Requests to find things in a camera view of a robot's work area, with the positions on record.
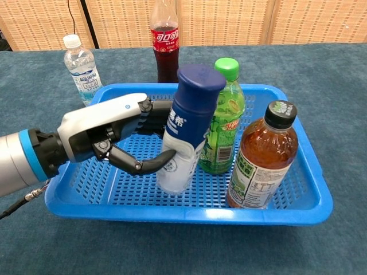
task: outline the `green tea bottle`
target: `green tea bottle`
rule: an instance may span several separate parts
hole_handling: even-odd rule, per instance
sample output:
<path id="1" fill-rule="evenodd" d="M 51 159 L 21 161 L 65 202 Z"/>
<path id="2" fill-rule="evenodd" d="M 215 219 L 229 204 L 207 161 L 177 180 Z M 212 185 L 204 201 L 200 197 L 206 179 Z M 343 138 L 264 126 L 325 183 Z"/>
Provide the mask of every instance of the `green tea bottle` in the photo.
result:
<path id="1" fill-rule="evenodd" d="M 236 60 L 218 59 L 214 68 L 223 74 L 227 85 L 219 94 L 199 165 L 210 174 L 222 174 L 230 169 L 233 162 L 237 127 L 245 110 L 245 97 L 237 82 L 239 63 Z"/>

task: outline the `woven wall panel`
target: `woven wall panel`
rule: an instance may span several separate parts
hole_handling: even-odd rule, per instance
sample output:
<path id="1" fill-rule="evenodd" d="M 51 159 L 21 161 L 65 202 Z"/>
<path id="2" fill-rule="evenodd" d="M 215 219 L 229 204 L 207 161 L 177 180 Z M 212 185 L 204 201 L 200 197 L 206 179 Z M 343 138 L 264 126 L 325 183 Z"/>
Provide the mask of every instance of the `woven wall panel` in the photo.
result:
<path id="1" fill-rule="evenodd" d="M 277 0 L 270 44 L 363 42 L 367 0 Z"/>
<path id="2" fill-rule="evenodd" d="M 264 43 L 272 0 L 179 0 L 183 45 Z"/>
<path id="3" fill-rule="evenodd" d="M 99 48 L 151 46 L 154 0 L 86 0 Z"/>
<path id="4" fill-rule="evenodd" d="M 94 48 L 79 0 L 70 0 L 70 7 L 83 45 Z M 13 50 L 60 50 L 73 21 L 67 0 L 1 0 L 0 29 Z"/>

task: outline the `water bottle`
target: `water bottle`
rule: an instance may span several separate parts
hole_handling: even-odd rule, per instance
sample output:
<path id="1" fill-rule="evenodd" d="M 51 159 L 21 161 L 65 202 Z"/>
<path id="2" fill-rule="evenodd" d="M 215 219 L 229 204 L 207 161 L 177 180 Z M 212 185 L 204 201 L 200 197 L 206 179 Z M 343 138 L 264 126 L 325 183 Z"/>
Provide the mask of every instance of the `water bottle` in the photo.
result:
<path id="1" fill-rule="evenodd" d="M 224 76 L 205 65 L 179 68 L 178 89 L 163 136 L 162 150 L 175 149 L 176 155 L 157 172 L 160 188 L 169 194 L 184 192 L 194 175 L 201 149 L 217 107 Z"/>
<path id="2" fill-rule="evenodd" d="M 64 37 L 67 52 L 64 62 L 85 106 L 88 106 L 97 90 L 102 87 L 92 52 L 81 46 L 79 36 L 70 34 Z"/>

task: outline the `plastic bottle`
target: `plastic bottle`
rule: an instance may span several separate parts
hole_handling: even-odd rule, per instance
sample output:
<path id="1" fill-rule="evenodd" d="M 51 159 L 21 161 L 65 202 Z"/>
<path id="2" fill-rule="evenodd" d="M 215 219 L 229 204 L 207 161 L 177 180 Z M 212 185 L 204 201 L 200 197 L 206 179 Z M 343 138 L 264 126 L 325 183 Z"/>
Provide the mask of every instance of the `plastic bottle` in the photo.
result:
<path id="1" fill-rule="evenodd" d="M 236 60 L 220 58 L 214 68 L 223 74 L 227 84 L 219 94 L 199 166 L 210 174 L 222 174 L 231 168 L 235 157 L 234 145 L 240 116 L 245 110 L 245 97 L 237 82 L 239 63 Z"/>
<path id="2" fill-rule="evenodd" d="M 225 78 L 204 65 L 185 65 L 178 70 L 178 89 L 163 136 L 162 150 L 176 155 L 157 172 L 158 184 L 170 194 L 185 191 L 194 175 Z"/>
<path id="3" fill-rule="evenodd" d="M 292 103 L 272 101 L 264 118 L 246 128 L 228 185 L 230 207 L 267 207 L 297 153 L 296 115 Z"/>
<path id="4" fill-rule="evenodd" d="M 97 90 L 102 87 L 92 52 L 81 46 L 79 36 L 64 37 L 67 52 L 64 62 L 74 79 L 76 88 L 85 106 L 88 106 Z"/>
<path id="5" fill-rule="evenodd" d="M 156 0 L 151 13 L 150 29 L 157 61 L 158 82 L 177 83 L 178 18 L 173 0 Z"/>

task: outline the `brown tea bottle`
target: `brown tea bottle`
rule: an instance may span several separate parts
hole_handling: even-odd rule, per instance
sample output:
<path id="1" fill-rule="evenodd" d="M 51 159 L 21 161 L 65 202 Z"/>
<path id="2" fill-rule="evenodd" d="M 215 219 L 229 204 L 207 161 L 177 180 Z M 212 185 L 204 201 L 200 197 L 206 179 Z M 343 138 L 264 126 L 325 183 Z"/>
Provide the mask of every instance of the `brown tea bottle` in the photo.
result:
<path id="1" fill-rule="evenodd" d="M 290 168 L 298 149 L 292 128 L 296 107 L 272 101 L 262 119 L 244 131 L 227 200 L 230 207 L 264 209 Z"/>

